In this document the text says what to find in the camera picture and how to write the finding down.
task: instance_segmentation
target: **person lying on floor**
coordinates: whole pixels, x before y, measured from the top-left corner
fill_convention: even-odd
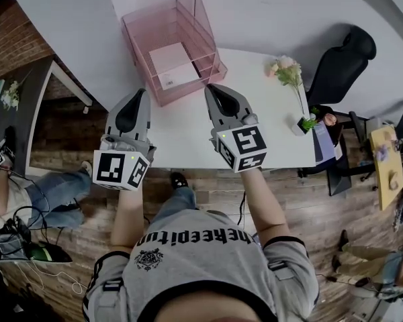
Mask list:
[[[383,284],[384,288],[396,286],[403,288],[403,250],[391,251],[383,248],[351,246],[346,230],[342,231],[339,251],[350,253],[366,260],[358,264],[342,264],[335,255],[332,267],[338,274],[351,276],[355,280],[369,278],[372,282]]]
[[[90,322],[305,321],[318,282],[305,245],[259,169],[241,173],[262,248],[219,211],[199,211],[185,177],[144,235],[142,189],[121,191],[111,252],[83,299]]]
[[[31,184],[23,189],[9,178],[8,170],[11,169],[12,162],[7,156],[5,158],[6,162],[0,169],[0,229],[21,207],[39,209],[48,227],[77,228],[82,224],[82,210],[69,204],[74,202],[73,199],[77,196],[89,193],[93,173],[89,162],[82,162],[78,172],[48,173],[37,180],[36,185]],[[21,209],[17,216],[30,229],[42,227],[43,218],[36,209]]]

